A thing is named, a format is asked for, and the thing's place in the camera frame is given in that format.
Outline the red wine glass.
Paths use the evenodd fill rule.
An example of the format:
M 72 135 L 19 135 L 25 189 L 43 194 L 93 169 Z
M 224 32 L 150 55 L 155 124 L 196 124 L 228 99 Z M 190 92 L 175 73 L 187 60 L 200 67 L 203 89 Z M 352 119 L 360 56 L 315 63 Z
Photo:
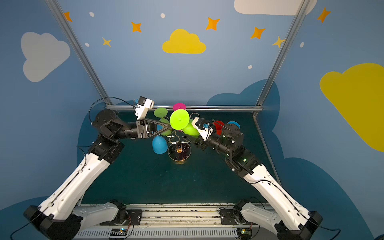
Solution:
M 216 128 L 216 134 L 220 136 L 225 124 L 222 121 L 214 121 L 214 125 Z

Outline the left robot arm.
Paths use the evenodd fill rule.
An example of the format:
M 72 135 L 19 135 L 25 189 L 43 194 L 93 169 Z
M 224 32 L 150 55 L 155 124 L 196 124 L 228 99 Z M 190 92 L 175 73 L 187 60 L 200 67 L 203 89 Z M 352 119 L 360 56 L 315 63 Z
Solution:
M 125 147 L 121 139 L 147 139 L 171 129 L 171 125 L 142 117 L 126 123 L 112 110 L 100 111 L 92 123 L 98 138 L 63 184 L 39 206 L 29 206 L 25 218 L 50 240 L 71 240 L 78 232 L 104 222 L 124 225 L 124 204 L 111 201 L 90 210 L 76 209 L 81 196 Z

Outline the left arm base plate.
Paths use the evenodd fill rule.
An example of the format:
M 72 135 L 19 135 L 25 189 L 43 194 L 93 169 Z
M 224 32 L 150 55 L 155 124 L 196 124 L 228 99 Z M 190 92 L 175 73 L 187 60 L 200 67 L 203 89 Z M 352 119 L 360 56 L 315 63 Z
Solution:
M 100 226 L 139 226 L 142 219 L 142 210 L 122 210 L 117 216 L 108 222 L 100 223 Z

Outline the blue wine glass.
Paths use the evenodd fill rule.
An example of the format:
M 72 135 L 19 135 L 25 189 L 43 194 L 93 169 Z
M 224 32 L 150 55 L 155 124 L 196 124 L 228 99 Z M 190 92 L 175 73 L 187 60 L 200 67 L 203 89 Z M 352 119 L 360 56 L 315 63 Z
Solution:
M 235 126 L 237 126 L 239 129 L 241 128 L 240 124 L 237 123 L 236 121 L 229 121 L 228 124 L 235 125 Z
M 153 151 L 158 155 L 164 154 L 168 150 L 167 141 L 161 134 L 153 137 L 152 147 Z

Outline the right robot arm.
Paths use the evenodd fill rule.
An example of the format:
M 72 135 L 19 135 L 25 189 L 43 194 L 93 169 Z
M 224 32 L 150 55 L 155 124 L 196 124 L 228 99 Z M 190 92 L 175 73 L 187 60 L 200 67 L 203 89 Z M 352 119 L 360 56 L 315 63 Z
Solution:
M 237 125 L 223 125 L 220 135 L 214 123 L 203 118 L 194 118 L 192 126 L 199 132 L 195 145 L 202 149 L 210 147 L 223 154 L 230 169 L 255 188 L 274 209 L 267 211 L 242 201 L 234 207 L 239 216 L 265 228 L 279 240 L 312 238 L 323 217 L 316 211 L 307 210 L 282 188 L 265 165 L 244 147 L 244 134 Z

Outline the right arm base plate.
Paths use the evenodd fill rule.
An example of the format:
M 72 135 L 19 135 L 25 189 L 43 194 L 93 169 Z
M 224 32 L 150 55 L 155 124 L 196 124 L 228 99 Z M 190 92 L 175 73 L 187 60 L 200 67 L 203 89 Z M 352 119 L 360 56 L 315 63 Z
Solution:
M 219 208 L 218 213 L 222 225 L 251 225 L 238 210 Z

